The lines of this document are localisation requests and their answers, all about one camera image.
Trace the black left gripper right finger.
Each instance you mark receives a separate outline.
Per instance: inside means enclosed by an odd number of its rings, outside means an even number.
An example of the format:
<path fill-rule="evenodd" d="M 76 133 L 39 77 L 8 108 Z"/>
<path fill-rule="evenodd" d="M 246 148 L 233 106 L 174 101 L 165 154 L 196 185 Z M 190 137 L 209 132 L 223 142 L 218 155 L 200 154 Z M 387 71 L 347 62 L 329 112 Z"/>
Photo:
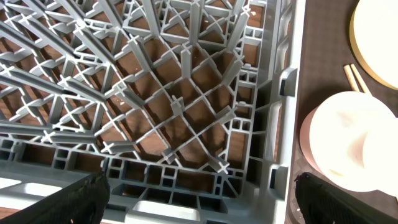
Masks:
<path fill-rule="evenodd" d="M 305 223 L 397 224 L 397 219 L 304 172 L 295 179 L 295 197 Z"/>

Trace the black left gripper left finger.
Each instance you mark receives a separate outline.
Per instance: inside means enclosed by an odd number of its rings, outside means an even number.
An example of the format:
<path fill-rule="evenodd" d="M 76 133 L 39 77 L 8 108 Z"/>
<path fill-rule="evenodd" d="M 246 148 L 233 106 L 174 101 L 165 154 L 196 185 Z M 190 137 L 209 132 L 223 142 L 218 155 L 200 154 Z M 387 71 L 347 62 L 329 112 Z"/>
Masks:
<path fill-rule="evenodd" d="M 1 219 L 1 224 L 100 223 L 109 199 L 106 175 L 92 173 Z"/>

